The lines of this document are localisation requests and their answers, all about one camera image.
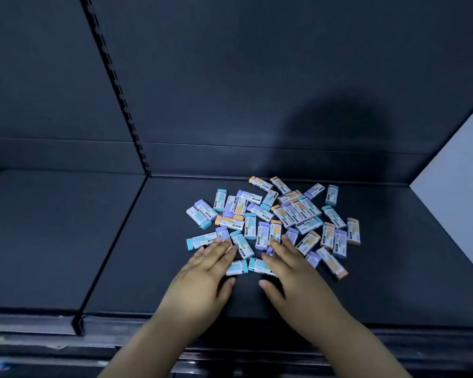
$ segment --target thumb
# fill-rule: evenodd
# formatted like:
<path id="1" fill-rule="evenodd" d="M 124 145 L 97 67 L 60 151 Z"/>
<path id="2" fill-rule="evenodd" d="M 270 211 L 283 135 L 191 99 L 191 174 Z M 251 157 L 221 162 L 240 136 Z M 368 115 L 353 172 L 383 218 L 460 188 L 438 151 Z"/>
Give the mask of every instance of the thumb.
<path id="1" fill-rule="evenodd" d="M 222 307 L 227 303 L 229 297 L 233 292 L 233 285 L 235 284 L 236 279 L 231 277 L 224 281 L 217 298 L 215 299 L 217 305 L 222 309 Z"/>
<path id="2" fill-rule="evenodd" d="M 280 293 L 277 287 L 268 280 L 259 280 L 259 286 L 265 291 L 271 304 L 275 306 L 275 309 L 280 313 L 284 309 L 285 305 L 285 299 L 284 296 L 282 296 L 282 293 Z"/>

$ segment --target white wall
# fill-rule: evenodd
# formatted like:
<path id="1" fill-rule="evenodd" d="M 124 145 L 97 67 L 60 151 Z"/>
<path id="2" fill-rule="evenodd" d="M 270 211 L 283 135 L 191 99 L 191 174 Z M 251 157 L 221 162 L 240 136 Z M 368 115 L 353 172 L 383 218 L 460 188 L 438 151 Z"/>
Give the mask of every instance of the white wall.
<path id="1" fill-rule="evenodd" d="M 473 114 L 411 188 L 473 263 Z"/>

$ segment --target pile of erasers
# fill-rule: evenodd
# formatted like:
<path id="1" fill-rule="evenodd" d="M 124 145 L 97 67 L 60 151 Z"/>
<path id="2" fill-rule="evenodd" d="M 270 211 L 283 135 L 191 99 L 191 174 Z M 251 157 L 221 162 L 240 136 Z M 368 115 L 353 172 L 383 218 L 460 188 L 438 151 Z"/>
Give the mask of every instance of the pile of erasers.
<path id="1" fill-rule="evenodd" d="M 230 238 L 237 246 L 242 260 L 231 264 L 228 276 L 247 273 L 249 270 L 275 276 L 263 260 L 255 257 L 248 240 L 255 240 L 255 249 L 273 254 L 268 242 L 271 238 L 280 242 L 284 226 L 285 234 L 293 244 L 296 244 L 300 235 L 304 235 L 296 248 L 313 267 L 323 261 L 337 279 L 345 277 L 348 273 L 337 258 L 345 259 L 347 243 L 360 245 L 361 236 L 359 221 L 348 218 L 345 223 L 333 208 L 338 200 L 338 187 L 328 185 L 326 205 L 318 209 L 312 199 L 325 190 L 321 184 L 315 184 L 302 194 L 298 190 L 292 191 L 277 177 L 271 178 L 270 182 L 255 176 L 249 179 L 249 183 L 267 192 L 264 198 L 242 190 L 236 196 L 228 196 L 227 190 L 217 190 L 212 207 L 203 200 L 197 201 L 186 210 L 187 214 L 202 229 L 207 229 L 212 222 L 219 228 L 215 232 L 187 239 L 188 249 L 207 246 L 218 237 L 222 240 Z M 329 222 L 322 221 L 322 214 Z M 317 244 L 320 248 L 313 251 Z"/>

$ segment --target hand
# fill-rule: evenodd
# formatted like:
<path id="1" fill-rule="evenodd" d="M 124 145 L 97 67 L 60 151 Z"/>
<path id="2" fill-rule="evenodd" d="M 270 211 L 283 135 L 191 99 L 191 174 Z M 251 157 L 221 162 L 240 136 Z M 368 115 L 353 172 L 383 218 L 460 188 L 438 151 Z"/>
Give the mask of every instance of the hand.
<path id="1" fill-rule="evenodd" d="M 259 286 L 291 328 L 311 343 L 318 344 L 316 337 L 327 328 L 335 330 L 339 319 L 349 321 L 351 317 L 286 235 L 282 236 L 282 243 L 270 239 L 278 257 L 264 253 L 262 257 L 282 283 L 285 297 L 268 280 L 260 280 Z"/>
<path id="2" fill-rule="evenodd" d="M 234 277 L 217 291 L 237 253 L 231 245 L 230 240 L 218 238 L 208 248 L 200 248 L 170 283 L 153 319 L 164 319 L 165 326 L 180 330 L 187 343 L 207 330 L 233 290 Z"/>

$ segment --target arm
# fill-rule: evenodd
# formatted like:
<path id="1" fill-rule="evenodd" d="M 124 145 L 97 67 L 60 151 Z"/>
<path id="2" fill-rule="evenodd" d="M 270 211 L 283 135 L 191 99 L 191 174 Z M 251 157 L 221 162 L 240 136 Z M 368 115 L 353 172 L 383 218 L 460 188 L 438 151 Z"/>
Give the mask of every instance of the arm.
<path id="1" fill-rule="evenodd" d="M 282 282 L 285 297 L 267 280 L 259 285 L 284 320 L 322 350 L 339 378 L 409 378 L 378 338 L 348 314 L 287 236 L 282 242 L 270 240 L 279 257 L 263 254 L 263 260 Z"/>
<path id="2" fill-rule="evenodd" d="M 196 252 L 172 280 L 156 313 L 114 356 L 100 378 L 163 378 L 182 351 L 219 316 L 233 290 L 229 278 L 217 287 L 236 247 L 216 239 Z"/>

